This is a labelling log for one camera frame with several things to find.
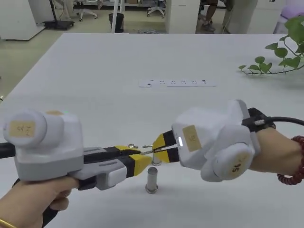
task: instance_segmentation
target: human hand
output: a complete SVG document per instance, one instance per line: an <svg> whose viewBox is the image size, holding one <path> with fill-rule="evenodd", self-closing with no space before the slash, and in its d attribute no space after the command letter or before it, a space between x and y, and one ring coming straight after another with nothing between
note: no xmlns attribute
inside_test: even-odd
<svg viewBox="0 0 304 228"><path fill-rule="evenodd" d="M43 182L20 181L0 199L0 219L17 228L41 228L43 212L49 206L57 211L67 209L67 196L78 185L71 177Z"/></svg>
<svg viewBox="0 0 304 228"><path fill-rule="evenodd" d="M251 170L292 176L301 164L301 146L276 129L256 133L261 153L253 159Z"/></svg>

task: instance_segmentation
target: plant leaf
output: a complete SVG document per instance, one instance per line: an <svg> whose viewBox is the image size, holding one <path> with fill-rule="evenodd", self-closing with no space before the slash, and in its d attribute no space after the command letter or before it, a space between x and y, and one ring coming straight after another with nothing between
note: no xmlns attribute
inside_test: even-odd
<svg viewBox="0 0 304 228"><path fill-rule="evenodd" d="M260 71L260 68L257 65L250 65L250 67L248 69L249 70L258 70L258 71Z"/></svg>
<svg viewBox="0 0 304 228"><path fill-rule="evenodd" d="M271 67L272 67L272 63L269 63L269 64L261 63L260 64L260 69L264 73L267 73L270 70Z"/></svg>
<svg viewBox="0 0 304 228"><path fill-rule="evenodd" d="M304 16L290 18L285 23L285 27L289 30L295 23L302 23L303 21L304 21Z"/></svg>
<svg viewBox="0 0 304 228"><path fill-rule="evenodd" d="M240 69L240 70L242 70L242 69L244 69L246 67L246 65L241 65L241 66L239 66L238 68Z"/></svg>
<svg viewBox="0 0 304 228"><path fill-rule="evenodd" d="M265 63L260 63L260 69L261 69L261 71L263 71L264 73L267 73L267 72L268 72L267 65L266 65Z"/></svg>
<svg viewBox="0 0 304 228"><path fill-rule="evenodd" d="M292 60L292 58L286 58L286 59L284 59L282 62L279 63L279 66L284 66L284 67L286 67L286 66L287 66L286 61L288 61L288 60Z"/></svg>
<svg viewBox="0 0 304 228"><path fill-rule="evenodd" d="M294 69L297 69L299 67L301 58L299 56L295 58L288 58L286 59L286 65L289 67L292 67Z"/></svg>
<svg viewBox="0 0 304 228"><path fill-rule="evenodd" d="M296 43L304 42L304 26L300 22L295 22L288 29L288 35Z"/></svg>
<svg viewBox="0 0 304 228"><path fill-rule="evenodd" d="M288 51L285 47L279 47L275 50L275 55L279 58L285 58L288 54Z"/></svg>
<svg viewBox="0 0 304 228"><path fill-rule="evenodd" d="M286 40L287 37L289 37L289 36L287 35L287 36L284 36L284 37L280 38L280 41Z"/></svg>
<svg viewBox="0 0 304 228"><path fill-rule="evenodd" d="M302 44L299 45L296 53L301 53L303 54L304 53L304 42Z"/></svg>
<svg viewBox="0 0 304 228"><path fill-rule="evenodd" d="M278 43L269 44L265 47L267 50L276 50L278 46Z"/></svg>
<svg viewBox="0 0 304 228"><path fill-rule="evenodd" d="M256 63L264 63L265 62L265 57L263 57L263 56L256 57L255 62Z"/></svg>

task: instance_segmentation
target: metal cylinder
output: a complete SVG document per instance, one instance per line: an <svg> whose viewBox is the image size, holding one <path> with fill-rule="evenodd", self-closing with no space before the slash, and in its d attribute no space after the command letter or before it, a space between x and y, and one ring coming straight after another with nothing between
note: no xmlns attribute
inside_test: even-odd
<svg viewBox="0 0 304 228"><path fill-rule="evenodd" d="M156 156L155 156L155 154L153 153L153 159L152 159L152 165L154 165L154 166L159 166L159 165L161 165L162 163L161 163L161 160L159 160Z"/></svg>
<svg viewBox="0 0 304 228"><path fill-rule="evenodd" d="M149 194L154 194L157 192L157 168L150 167L148 169L148 181L146 184L146 191Z"/></svg>

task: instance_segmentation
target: red beaded bracelet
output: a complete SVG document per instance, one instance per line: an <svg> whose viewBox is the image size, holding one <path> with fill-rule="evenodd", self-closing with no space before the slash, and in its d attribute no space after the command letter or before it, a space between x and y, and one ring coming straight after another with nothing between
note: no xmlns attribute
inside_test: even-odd
<svg viewBox="0 0 304 228"><path fill-rule="evenodd" d="M302 156L301 164L299 166L299 170L292 176L292 177L286 177L282 174L277 174L277 177L279 181L281 181L283 184L287 185L296 185L302 182L302 179L304 179L304 136L296 136L292 138L293 141L296 141L300 143L302 147Z"/></svg>

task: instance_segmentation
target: handwritten label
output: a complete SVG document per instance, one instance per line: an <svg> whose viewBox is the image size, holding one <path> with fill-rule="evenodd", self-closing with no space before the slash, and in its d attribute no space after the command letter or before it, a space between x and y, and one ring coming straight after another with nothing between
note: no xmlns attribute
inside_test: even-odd
<svg viewBox="0 0 304 228"><path fill-rule="evenodd" d="M9 125L9 135L11 137L34 137L36 123L35 121L13 120Z"/></svg>
<svg viewBox="0 0 304 228"><path fill-rule="evenodd" d="M240 174L242 174L246 169L246 163L250 159L250 155L248 153L240 153L235 158L233 165L231 167L230 175L232 177L238 177Z"/></svg>
<svg viewBox="0 0 304 228"><path fill-rule="evenodd" d="M182 132L184 133L189 152L197 151L202 148L194 125L183 128Z"/></svg>
<svg viewBox="0 0 304 228"><path fill-rule="evenodd" d="M48 111L48 112L46 112L46 114L49 114L49 115L63 115L63 113L60 112L60 111Z"/></svg>

